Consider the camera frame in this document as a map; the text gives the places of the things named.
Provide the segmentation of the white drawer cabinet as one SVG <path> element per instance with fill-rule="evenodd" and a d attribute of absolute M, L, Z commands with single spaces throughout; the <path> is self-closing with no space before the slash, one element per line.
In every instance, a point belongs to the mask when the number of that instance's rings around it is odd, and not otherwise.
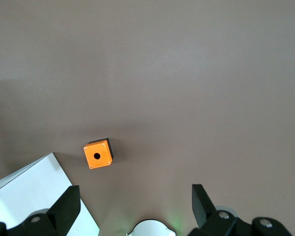
<path fill-rule="evenodd" d="M 0 180 L 0 222 L 10 229 L 32 214 L 45 213 L 70 186 L 52 153 L 34 161 Z M 99 231 L 81 200 L 81 211 L 67 236 L 99 236 Z"/>

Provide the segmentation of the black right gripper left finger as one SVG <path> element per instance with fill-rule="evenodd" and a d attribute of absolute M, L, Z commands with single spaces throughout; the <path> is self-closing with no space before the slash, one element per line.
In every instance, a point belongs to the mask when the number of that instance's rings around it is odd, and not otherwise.
<path fill-rule="evenodd" d="M 0 222 L 0 236 L 67 236 L 81 211 L 80 189 L 68 187 L 46 213 L 27 217 L 8 229 Z"/>

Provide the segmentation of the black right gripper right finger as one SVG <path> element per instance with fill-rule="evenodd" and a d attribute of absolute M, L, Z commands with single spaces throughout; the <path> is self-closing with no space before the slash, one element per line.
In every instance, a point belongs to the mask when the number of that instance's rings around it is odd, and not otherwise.
<path fill-rule="evenodd" d="M 192 185 L 192 210 L 197 222 L 188 236 L 292 236 L 279 221 L 256 217 L 248 224 L 227 210 L 217 210 L 203 185 Z"/>

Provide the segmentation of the orange button enclosure box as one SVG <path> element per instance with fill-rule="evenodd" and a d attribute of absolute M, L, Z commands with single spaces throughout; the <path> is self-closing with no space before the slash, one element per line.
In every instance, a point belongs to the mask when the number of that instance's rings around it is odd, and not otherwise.
<path fill-rule="evenodd" d="M 83 150 L 91 170 L 110 166 L 113 162 L 114 155 L 109 138 L 89 142 Z"/>

